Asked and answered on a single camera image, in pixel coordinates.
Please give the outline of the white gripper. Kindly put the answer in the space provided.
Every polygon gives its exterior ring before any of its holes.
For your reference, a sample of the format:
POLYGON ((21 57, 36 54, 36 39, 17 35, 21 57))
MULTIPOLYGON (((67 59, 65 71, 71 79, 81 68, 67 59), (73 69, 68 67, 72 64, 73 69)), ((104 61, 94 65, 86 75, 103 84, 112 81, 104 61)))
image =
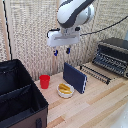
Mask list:
POLYGON ((80 39, 80 28, 71 27, 71 28, 57 28, 51 29, 47 33, 47 45, 54 47, 54 56, 58 55, 58 50, 56 46, 69 45, 66 49, 66 53, 70 54, 70 49, 72 44, 76 44, 80 39))

